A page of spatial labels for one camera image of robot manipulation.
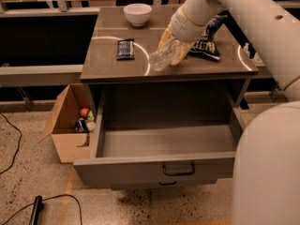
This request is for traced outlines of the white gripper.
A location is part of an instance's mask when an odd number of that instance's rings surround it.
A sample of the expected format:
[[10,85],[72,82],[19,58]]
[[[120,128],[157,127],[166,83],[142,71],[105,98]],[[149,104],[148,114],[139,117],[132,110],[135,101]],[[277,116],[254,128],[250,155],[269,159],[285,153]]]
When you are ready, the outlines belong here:
[[186,57],[194,45],[193,42],[202,33],[207,22],[208,17],[193,9],[188,15],[188,9],[184,6],[177,9],[172,15],[171,22],[164,30],[157,46],[162,49],[171,45],[172,66],[177,65]]

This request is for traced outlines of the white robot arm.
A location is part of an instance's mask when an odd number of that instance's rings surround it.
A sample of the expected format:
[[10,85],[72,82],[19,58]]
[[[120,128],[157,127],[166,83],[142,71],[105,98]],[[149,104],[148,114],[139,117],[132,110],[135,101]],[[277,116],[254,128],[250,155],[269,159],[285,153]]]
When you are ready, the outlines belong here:
[[257,115],[236,151],[232,225],[300,225],[300,22],[273,0],[186,0],[160,41],[179,63],[203,27],[227,9],[255,50],[254,82],[286,103]]

